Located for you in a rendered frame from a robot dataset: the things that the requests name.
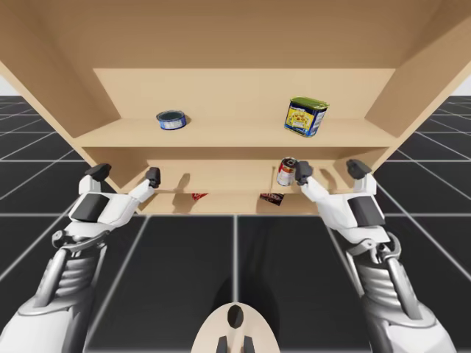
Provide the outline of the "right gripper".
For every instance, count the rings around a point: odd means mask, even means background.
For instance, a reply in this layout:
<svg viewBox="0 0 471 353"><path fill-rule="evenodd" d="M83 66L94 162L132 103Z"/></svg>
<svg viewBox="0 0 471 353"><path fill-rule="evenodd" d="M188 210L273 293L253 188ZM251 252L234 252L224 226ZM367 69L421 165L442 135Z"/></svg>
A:
<svg viewBox="0 0 471 353"><path fill-rule="evenodd" d="M337 231L349 243L373 240L386 242L384 214L374 196L363 195L377 193L377 182L372 169L357 159L346 162L348 174L355 180L353 190L358 196L331 195L313 177L313 168L307 161L298 161L295 180L302 193L312 202L317 203L319 215L328 228Z"/></svg>

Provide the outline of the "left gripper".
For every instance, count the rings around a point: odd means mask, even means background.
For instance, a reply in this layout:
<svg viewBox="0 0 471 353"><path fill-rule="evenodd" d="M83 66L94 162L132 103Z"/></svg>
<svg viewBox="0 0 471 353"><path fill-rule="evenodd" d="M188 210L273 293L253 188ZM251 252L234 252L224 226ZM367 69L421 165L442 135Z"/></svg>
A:
<svg viewBox="0 0 471 353"><path fill-rule="evenodd" d="M79 193L84 194L78 198L68 214L72 221L121 227L132 218L137 208L137 200L145 202L160 186L160 169L151 167L145 173L144 181L128 195L100 193L102 182L109 177L110 170L110 164L101 163L85 172L79 181Z"/></svg>

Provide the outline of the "red and white can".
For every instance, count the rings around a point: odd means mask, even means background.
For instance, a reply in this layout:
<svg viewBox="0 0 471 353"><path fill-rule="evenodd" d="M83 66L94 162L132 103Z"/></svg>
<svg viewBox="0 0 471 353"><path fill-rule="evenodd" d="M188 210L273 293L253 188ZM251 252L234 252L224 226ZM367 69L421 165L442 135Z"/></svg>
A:
<svg viewBox="0 0 471 353"><path fill-rule="evenodd" d="M277 183L283 187L290 186L295 178L298 160L293 157L285 157L281 160L277 171Z"/></svg>

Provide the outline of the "green and blue rectangular can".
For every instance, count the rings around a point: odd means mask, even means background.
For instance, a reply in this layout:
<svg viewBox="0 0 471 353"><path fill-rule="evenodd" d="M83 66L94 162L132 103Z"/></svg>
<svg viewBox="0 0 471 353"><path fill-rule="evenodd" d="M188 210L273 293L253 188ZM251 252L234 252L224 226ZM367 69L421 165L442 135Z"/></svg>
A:
<svg viewBox="0 0 471 353"><path fill-rule="evenodd" d="M303 137L313 137L329 106L327 102L308 97L291 98L284 127Z"/></svg>

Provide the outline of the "blue flat can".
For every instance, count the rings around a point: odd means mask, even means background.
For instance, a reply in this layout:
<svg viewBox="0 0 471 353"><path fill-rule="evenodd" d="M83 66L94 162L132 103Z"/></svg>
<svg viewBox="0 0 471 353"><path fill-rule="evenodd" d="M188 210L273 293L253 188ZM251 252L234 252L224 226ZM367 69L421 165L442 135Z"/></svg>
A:
<svg viewBox="0 0 471 353"><path fill-rule="evenodd" d="M160 128L163 130L176 130L186 126L186 115L180 110L167 110L156 115Z"/></svg>

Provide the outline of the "pale wooden shelf unit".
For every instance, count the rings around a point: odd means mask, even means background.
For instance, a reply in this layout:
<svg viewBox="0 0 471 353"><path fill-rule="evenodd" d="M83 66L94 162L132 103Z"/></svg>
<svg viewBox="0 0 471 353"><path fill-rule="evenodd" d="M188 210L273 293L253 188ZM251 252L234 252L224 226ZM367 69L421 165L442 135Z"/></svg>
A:
<svg viewBox="0 0 471 353"><path fill-rule="evenodd" d="M119 193L158 167L142 214L313 214L284 157L348 192L470 74L471 0L0 0L0 75ZM330 105L313 137L297 96Z"/></svg>

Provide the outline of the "tan robot part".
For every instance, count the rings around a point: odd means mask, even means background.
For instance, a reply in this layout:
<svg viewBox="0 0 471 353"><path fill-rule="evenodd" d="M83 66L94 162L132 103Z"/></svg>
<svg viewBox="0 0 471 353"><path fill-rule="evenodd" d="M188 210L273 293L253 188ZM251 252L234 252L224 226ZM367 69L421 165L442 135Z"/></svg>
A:
<svg viewBox="0 0 471 353"><path fill-rule="evenodd" d="M240 302L214 310L200 327L191 353L280 353L265 318Z"/></svg>

